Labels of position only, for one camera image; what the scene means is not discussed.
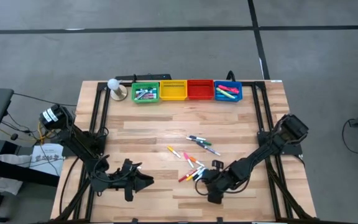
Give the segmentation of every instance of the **plastic basket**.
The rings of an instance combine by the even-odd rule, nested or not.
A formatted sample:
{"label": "plastic basket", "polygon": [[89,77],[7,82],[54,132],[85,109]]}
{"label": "plastic basket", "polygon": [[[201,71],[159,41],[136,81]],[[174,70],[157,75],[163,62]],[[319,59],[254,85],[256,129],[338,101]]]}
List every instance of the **plastic basket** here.
{"label": "plastic basket", "polygon": [[210,100],[214,97],[214,80],[187,80],[189,100]]}
{"label": "plastic basket", "polygon": [[162,80],[160,82],[161,100],[185,100],[186,97],[186,80]]}
{"label": "plastic basket", "polygon": [[[149,89],[149,88],[156,88],[157,89],[157,98],[156,99],[144,99],[144,100],[135,100],[136,98],[136,90],[140,90],[140,89]],[[133,83],[132,84],[132,100],[135,103],[156,103],[159,101],[159,87],[158,87],[158,83]]]}
{"label": "plastic basket", "polygon": [[[226,96],[221,96],[222,94],[216,90],[218,85],[226,86],[226,87],[235,87],[239,90],[238,94],[231,93],[230,95],[236,96],[236,99],[231,99]],[[225,81],[215,81],[214,83],[214,92],[215,92],[215,100],[219,101],[231,101],[231,102],[238,102],[242,100],[242,84],[241,82],[225,82]]]}

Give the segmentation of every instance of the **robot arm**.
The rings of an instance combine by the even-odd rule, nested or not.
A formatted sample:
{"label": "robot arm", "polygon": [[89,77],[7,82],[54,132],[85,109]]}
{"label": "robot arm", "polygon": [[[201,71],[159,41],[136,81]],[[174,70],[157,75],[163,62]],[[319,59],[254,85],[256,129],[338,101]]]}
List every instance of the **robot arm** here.
{"label": "robot arm", "polygon": [[246,158],[234,161],[224,170],[205,170],[201,179],[208,190],[208,201],[222,203],[223,193],[236,190],[249,180],[253,168],[270,155],[279,153],[287,144],[299,144],[308,133],[308,127],[295,115],[285,115],[267,136],[265,144]]}
{"label": "robot arm", "polygon": [[125,189],[125,199],[130,202],[133,200],[133,190],[138,192],[154,183],[153,177],[139,172],[141,163],[133,164],[129,159],[125,159],[122,169],[107,174],[108,155],[102,157],[101,150],[106,143],[107,134],[81,131],[74,125],[73,117],[64,106],[53,105],[45,110],[40,114],[40,122],[48,131],[60,130],[57,133],[60,144],[71,149],[83,161],[94,191]]}

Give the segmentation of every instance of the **gray floor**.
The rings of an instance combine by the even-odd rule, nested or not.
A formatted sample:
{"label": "gray floor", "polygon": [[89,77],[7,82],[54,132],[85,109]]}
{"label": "gray floor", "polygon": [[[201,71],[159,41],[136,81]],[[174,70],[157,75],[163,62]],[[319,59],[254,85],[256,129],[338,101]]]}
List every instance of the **gray floor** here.
{"label": "gray floor", "polygon": [[[260,26],[358,25],[358,1],[255,0],[255,8]],[[251,24],[240,0],[0,0],[0,29]],[[318,216],[358,222],[358,155],[341,141],[345,120],[358,116],[358,30],[261,35],[271,78],[284,81],[291,112],[310,127],[303,150]],[[0,35],[0,87],[62,103],[76,103],[83,80],[133,73],[224,78],[228,70],[238,79],[262,78],[252,31]],[[47,106],[14,96],[9,112],[35,127]],[[348,129],[346,139],[358,150],[358,129]],[[54,194],[26,185],[0,215],[12,223],[47,220]]]}

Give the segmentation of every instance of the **wooden table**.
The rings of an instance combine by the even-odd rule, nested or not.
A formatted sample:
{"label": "wooden table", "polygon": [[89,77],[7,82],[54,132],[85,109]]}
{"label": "wooden table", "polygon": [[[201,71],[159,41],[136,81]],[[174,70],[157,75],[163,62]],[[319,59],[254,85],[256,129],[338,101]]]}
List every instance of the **wooden table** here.
{"label": "wooden table", "polygon": [[[84,131],[89,128],[97,83],[87,81],[81,87],[75,124]],[[289,112],[283,83],[266,81],[266,87],[273,121],[276,122]],[[132,218],[138,218],[140,222],[213,222],[216,217],[223,217],[227,222],[274,220],[264,162],[255,167],[245,191],[234,195],[224,194],[223,203],[216,205],[198,195],[192,181],[178,183],[179,177],[191,169],[186,160],[177,158],[167,149],[167,146],[172,146],[180,154],[187,152],[209,168],[214,159],[229,165],[234,160],[248,156],[258,148],[258,125],[251,88],[243,87],[243,95],[244,99],[238,103],[160,101],[138,105],[131,100],[131,94],[124,101],[110,100],[106,121],[110,134],[105,149],[105,154],[110,154],[109,172],[114,172],[122,166],[125,158],[129,158],[134,162],[143,162],[141,172],[153,176],[155,183],[134,194],[133,202],[124,200],[123,190],[105,190],[101,197],[94,198],[91,221],[129,222]],[[260,93],[259,99],[261,110],[264,111]],[[207,138],[213,143],[213,149],[222,156],[215,156],[186,140],[185,137],[191,134]],[[58,216],[60,194],[73,161],[74,158],[69,158],[64,162],[51,218]],[[306,212],[315,216],[302,163],[293,156],[282,156],[282,161],[289,191]],[[78,161],[69,177],[63,207],[68,205],[78,189],[81,166],[82,162]],[[200,191],[206,190],[202,183],[199,186]],[[85,216],[87,197],[86,192],[80,217]],[[279,190],[278,197],[284,217],[285,209]]]}

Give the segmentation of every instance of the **yellow wire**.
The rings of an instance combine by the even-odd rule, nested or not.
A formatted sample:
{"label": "yellow wire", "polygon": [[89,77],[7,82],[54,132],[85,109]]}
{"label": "yellow wire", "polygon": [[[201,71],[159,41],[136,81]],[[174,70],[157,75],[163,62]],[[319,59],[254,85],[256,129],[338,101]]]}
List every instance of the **yellow wire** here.
{"label": "yellow wire", "polygon": [[41,122],[40,121],[38,122],[38,129],[37,130],[38,130],[38,133],[40,134],[40,138],[38,140],[40,141],[40,144],[43,145],[44,144],[44,139],[46,137],[49,137],[52,134],[52,132],[49,132],[47,135],[43,136],[42,132],[41,132]]}

